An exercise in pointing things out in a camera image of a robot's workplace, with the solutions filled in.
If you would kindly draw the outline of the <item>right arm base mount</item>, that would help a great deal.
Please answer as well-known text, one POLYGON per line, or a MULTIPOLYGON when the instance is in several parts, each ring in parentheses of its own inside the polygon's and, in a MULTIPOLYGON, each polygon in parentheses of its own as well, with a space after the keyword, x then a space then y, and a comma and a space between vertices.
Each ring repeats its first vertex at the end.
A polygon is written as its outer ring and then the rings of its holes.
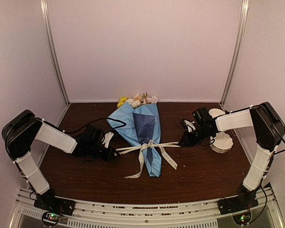
POLYGON ((249 208, 259 205, 257 199, 252 200, 252 202, 248 204, 242 203, 239 200, 238 196, 231 198, 221 198, 217 201, 217 204, 221 215, 248 210, 249 208))

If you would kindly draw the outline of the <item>cream printed ribbon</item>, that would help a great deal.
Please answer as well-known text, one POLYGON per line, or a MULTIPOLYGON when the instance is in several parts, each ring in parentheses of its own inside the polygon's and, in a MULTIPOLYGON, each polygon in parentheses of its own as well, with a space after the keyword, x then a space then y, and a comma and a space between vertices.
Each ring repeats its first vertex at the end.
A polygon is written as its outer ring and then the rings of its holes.
POLYGON ((125 176, 124 178, 139 178, 144 166, 146 166, 150 177, 159 177, 161 175, 162 158, 164 158, 173 169, 177 170, 178 164, 166 152, 166 147, 178 148, 180 146, 178 142, 156 143, 154 140, 150 140, 148 143, 139 146, 117 149, 116 151, 119 152, 120 155, 139 150, 138 160, 140 163, 140 171, 134 175, 125 176))

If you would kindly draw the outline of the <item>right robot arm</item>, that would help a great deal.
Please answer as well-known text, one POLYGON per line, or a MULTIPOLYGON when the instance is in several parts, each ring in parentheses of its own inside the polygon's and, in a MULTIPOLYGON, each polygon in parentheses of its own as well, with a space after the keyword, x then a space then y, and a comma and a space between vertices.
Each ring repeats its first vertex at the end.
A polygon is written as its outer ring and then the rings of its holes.
POLYGON ((279 145, 285 143, 285 123, 269 102, 222 112, 218 116, 211 115, 207 108, 201 107, 193 111, 192 115, 194 122, 181 122, 185 128, 178 142, 181 147, 201 144, 205 139, 215 139, 219 133, 231 130, 249 128, 254 132, 256 152, 249 171, 238 188, 238 196, 234 199, 237 209, 245 209, 261 188, 274 157, 280 153, 279 145))

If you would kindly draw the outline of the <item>blue wrapping paper sheet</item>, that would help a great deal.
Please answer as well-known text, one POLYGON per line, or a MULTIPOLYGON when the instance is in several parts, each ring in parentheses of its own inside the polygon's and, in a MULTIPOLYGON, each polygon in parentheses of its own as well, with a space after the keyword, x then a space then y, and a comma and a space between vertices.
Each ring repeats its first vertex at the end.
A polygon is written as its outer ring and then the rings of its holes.
POLYGON ((161 126, 157 104, 132 108, 123 104, 109 115, 108 123, 131 146, 139 146, 154 140, 161 141, 161 126))

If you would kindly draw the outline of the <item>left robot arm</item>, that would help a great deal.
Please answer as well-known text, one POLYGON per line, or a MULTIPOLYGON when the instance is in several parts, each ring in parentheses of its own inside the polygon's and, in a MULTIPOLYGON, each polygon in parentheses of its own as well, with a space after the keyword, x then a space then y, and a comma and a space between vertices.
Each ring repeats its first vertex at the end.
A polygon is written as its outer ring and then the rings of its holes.
POLYGON ((3 127, 1 136, 8 156, 47 210, 56 210, 59 201, 32 157, 32 145, 40 142, 74 157, 92 157, 106 162, 118 158, 119 152, 111 146, 116 129, 104 132, 93 124, 90 121, 66 132, 27 109, 3 127))

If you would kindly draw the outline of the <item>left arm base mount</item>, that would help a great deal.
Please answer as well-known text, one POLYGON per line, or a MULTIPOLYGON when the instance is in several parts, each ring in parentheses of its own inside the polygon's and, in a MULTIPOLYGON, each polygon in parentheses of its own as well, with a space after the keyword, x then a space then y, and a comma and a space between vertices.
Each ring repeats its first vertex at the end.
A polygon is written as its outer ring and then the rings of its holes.
POLYGON ((59 215, 72 216, 75 209, 76 202, 73 200, 67 200, 62 198, 54 198, 53 206, 46 206, 46 204, 40 200, 35 200, 34 207, 43 209, 46 211, 54 212, 59 215))

